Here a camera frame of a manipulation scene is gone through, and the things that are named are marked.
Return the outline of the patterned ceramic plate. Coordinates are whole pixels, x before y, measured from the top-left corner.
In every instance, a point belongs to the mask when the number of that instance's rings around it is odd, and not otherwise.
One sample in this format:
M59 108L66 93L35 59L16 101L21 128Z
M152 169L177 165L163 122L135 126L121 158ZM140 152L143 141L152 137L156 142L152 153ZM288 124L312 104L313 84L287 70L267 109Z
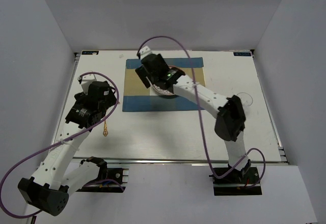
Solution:
M168 71L153 80L152 86L162 94L174 96L173 85L177 80L185 75L185 72L178 67L170 66Z

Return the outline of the blue and tan placemat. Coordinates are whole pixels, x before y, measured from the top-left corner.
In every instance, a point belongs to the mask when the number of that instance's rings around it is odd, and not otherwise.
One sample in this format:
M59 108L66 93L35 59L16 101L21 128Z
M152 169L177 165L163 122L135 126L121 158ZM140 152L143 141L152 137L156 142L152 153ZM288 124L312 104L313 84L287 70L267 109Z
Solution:
M192 77L195 72L196 81L205 86L203 58L167 58L169 67L177 67ZM138 59L127 59L125 67L123 112L150 112L150 111L191 111L197 110L197 105L183 97L173 95L152 85L146 88L138 75L136 68L141 66Z

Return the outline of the clear drinking glass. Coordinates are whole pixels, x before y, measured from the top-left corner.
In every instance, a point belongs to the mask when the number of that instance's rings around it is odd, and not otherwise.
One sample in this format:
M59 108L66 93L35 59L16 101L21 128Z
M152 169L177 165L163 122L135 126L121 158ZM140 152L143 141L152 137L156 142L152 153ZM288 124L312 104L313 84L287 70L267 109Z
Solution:
M253 104L253 97L246 92L240 92L236 96L240 98L243 107L250 107Z

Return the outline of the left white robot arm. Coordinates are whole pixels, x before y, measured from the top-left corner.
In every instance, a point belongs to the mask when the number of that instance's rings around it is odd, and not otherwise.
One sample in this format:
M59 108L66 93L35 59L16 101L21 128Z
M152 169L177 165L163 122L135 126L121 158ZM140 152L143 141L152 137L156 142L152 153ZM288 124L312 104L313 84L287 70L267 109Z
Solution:
M28 204L52 216L59 215L69 197L86 184L107 179L107 163L94 156L82 160L77 169L66 173L75 153L90 134L91 126L100 122L117 102L116 90L107 81L88 81L82 89L75 94L75 103L65 118L60 145L48 153L30 178L18 183Z

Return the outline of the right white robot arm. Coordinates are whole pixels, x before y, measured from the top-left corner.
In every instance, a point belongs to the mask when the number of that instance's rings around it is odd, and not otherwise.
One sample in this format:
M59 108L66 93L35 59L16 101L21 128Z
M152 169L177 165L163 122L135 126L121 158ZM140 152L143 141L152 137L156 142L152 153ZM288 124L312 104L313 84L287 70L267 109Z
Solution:
M244 139L246 116L241 99L234 95L231 98L215 93L195 82L179 68L170 68L161 54L153 54L151 50L139 51L141 66L136 73L145 85L154 85L179 97L198 103L215 119L214 131L226 145L233 181L243 182L249 175L251 166Z

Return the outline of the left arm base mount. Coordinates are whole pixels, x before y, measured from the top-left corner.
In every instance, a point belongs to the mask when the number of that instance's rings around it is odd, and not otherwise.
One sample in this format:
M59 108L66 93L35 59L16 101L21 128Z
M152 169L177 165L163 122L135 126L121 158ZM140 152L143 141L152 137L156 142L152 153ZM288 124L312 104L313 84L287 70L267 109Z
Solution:
M101 178L93 180L93 185L87 185L78 189L77 192L95 193L123 193L128 182L128 168L107 168Z

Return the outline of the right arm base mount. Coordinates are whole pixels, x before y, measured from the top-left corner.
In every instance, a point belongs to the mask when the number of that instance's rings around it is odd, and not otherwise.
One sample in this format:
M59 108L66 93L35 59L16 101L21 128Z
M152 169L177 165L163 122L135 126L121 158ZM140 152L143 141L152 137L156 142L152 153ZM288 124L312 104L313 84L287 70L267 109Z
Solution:
M262 195L261 185L258 182L259 173L256 167L250 167L244 177L236 179L229 174L222 179L209 175L213 182L214 196L253 196Z

